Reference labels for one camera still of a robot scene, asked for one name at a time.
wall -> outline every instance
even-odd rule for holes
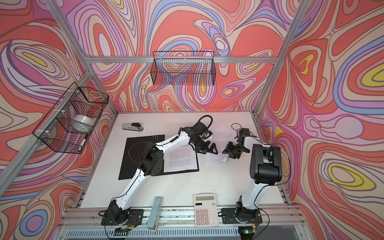
[[[43,1],[3,1],[0,22],[1,172],[84,69]],[[111,116],[106,109],[81,155],[45,145],[36,151],[0,197],[0,240],[50,237],[75,202]]]
[[[314,1],[258,111],[316,239],[384,238],[383,54],[383,1]]]
[[[151,56],[212,50],[216,56],[276,56],[295,0],[66,1],[85,54]],[[151,64],[94,64],[118,111],[253,110],[271,65],[219,64],[215,86],[153,86]]]

black and white stapler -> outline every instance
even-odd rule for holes
[[[132,131],[143,131],[143,127],[138,122],[129,122],[129,123],[123,123],[122,128],[124,130],[132,130]]]

clipboard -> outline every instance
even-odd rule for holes
[[[141,149],[144,146],[145,142],[157,143],[157,142],[162,142],[164,140],[165,140],[165,135],[154,135],[154,136],[129,137],[129,138],[127,138],[127,141],[125,143],[124,155],[123,155],[122,162],[121,162],[119,180],[133,178],[133,176],[135,175],[136,169],[137,169],[137,163],[134,162],[132,159],[135,160],[141,156]],[[196,154],[197,169],[184,170],[184,171],[178,171],[178,172],[164,172],[164,163],[163,163],[163,168],[161,169],[159,174],[157,174],[156,176],[185,173],[185,172],[198,172],[199,171],[199,162],[197,161],[197,153],[195,153],[195,154]]]

table surface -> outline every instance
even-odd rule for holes
[[[108,207],[111,198],[118,197],[130,179],[118,180],[126,139],[128,137],[164,134],[166,139],[177,134],[180,127],[193,126],[203,115],[213,117],[210,130],[230,130],[232,123],[240,123],[258,136],[251,113],[121,113],[117,116],[111,135],[86,190],[81,208]],[[139,122],[141,132],[123,130],[123,123]],[[202,120],[209,123],[209,118]],[[133,207],[151,207],[155,196],[163,196],[163,206],[192,206],[193,195],[215,193],[218,205],[234,205],[247,189],[251,178],[251,154],[242,153],[240,159],[205,166],[204,155],[198,155],[199,171],[155,176],[137,194]],[[270,187],[260,204],[282,204],[277,186]]]

black wire mesh basket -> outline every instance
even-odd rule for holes
[[[151,77],[154,85],[213,86],[216,66],[213,51],[154,51]]]
[[[37,126],[33,134],[55,152],[81,154],[109,96],[88,87],[77,87],[71,94],[68,102],[56,110],[58,113],[53,121],[39,135]]]

